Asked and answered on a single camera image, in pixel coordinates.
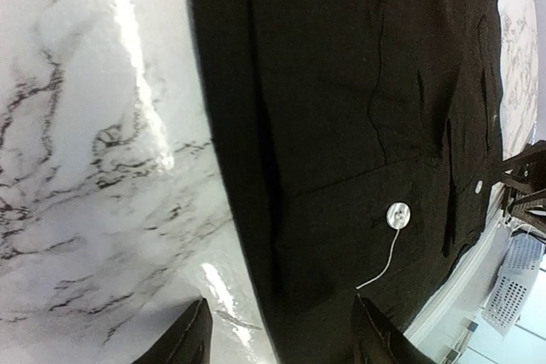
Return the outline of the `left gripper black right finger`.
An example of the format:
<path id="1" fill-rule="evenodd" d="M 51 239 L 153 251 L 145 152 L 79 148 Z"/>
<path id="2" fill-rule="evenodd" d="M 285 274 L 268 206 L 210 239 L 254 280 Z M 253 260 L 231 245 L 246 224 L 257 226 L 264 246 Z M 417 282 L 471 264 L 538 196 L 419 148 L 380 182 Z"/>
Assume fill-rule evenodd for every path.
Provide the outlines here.
<path id="1" fill-rule="evenodd" d="M 355 296 L 351 309 L 355 363 L 431 364 L 368 298 Z"/>

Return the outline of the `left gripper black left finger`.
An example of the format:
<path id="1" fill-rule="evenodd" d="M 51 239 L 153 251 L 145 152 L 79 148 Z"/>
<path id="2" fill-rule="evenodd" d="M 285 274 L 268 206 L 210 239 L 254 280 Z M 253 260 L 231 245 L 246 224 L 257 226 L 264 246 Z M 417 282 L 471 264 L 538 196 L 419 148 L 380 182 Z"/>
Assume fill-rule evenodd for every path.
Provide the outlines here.
<path id="1" fill-rule="evenodd" d="M 193 301 L 134 364 L 209 364 L 213 319 L 205 298 Z"/>

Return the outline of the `black long sleeve shirt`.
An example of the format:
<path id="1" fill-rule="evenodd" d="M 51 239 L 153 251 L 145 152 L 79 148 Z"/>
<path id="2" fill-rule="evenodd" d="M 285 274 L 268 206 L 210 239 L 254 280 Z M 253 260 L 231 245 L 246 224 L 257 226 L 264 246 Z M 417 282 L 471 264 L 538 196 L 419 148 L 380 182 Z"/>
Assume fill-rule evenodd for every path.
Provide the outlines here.
<path id="1" fill-rule="evenodd" d="M 497 0 L 191 0 L 229 204 L 283 363 L 396 348 L 478 240 L 502 157 Z"/>

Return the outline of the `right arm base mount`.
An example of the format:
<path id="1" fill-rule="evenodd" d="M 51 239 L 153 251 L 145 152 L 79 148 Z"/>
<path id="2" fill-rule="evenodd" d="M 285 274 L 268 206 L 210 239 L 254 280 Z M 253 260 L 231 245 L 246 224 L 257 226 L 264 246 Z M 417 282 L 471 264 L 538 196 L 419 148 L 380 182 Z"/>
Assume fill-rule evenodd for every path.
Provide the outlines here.
<path id="1" fill-rule="evenodd" d="M 499 163 L 496 173 L 508 189 L 504 211 L 545 234 L 545 140 Z"/>

